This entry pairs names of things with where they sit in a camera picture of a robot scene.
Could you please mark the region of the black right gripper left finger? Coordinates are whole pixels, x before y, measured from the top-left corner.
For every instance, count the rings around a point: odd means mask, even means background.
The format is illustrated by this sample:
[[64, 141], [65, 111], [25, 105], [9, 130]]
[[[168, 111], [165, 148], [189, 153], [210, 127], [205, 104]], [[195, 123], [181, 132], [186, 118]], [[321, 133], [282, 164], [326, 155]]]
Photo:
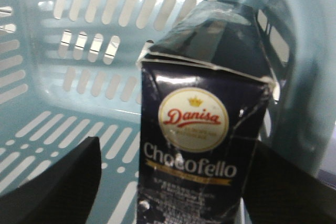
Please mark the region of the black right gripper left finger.
[[1, 223], [86, 223], [101, 180], [98, 137], [1, 196]]

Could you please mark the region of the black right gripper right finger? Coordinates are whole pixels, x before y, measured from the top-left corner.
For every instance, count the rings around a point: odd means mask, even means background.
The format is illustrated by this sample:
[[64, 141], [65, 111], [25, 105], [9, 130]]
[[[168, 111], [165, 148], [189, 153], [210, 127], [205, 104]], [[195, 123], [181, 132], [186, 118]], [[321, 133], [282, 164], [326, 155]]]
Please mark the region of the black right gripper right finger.
[[252, 223], [335, 223], [335, 189], [258, 141], [243, 200]]

